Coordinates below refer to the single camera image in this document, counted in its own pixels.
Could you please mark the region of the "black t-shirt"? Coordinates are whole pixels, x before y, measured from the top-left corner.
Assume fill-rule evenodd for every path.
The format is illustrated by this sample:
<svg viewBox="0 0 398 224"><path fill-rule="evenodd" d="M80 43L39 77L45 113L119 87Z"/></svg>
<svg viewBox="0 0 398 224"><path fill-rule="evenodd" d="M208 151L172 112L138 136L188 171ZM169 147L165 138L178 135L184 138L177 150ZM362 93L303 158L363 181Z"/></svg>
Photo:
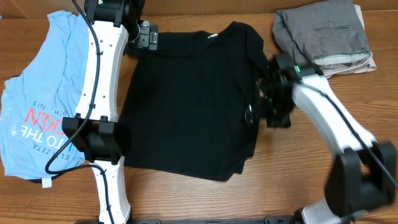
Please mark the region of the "black t-shirt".
<svg viewBox="0 0 398 224"><path fill-rule="evenodd" d="M254 155L264 41L248 24L217 34L163 32L138 55L120 123L131 130L125 165L226 181Z"/></svg>

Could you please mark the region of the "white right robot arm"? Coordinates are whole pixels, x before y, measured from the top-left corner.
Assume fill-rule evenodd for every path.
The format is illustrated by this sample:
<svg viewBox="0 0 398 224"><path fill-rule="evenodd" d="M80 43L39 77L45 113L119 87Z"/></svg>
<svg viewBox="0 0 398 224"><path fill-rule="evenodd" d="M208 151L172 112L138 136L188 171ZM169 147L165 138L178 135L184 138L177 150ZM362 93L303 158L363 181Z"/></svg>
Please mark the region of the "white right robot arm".
<svg viewBox="0 0 398 224"><path fill-rule="evenodd" d="M269 128L288 128L290 113L302 110L321 134L333 158L324 198L293 215L265 217L265 223L352 223L391 205L397 191L397 150L379 143L336 97L320 67L294 64L288 55L255 56L259 93L244 114L247 123L264 118Z"/></svg>

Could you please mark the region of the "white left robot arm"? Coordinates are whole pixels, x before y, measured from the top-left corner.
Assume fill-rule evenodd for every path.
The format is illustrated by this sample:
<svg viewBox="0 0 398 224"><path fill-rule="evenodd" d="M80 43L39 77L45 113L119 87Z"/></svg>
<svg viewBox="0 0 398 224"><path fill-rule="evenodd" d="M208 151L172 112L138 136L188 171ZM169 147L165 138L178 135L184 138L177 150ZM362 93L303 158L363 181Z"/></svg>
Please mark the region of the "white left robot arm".
<svg viewBox="0 0 398 224"><path fill-rule="evenodd" d="M88 59L80 100L62 130L84 154L92 169L100 212L97 223L132 223L124 179L124 160L131 142L118 123L117 93L126 47L154 50L157 28L141 20L145 2L85 1Z"/></svg>

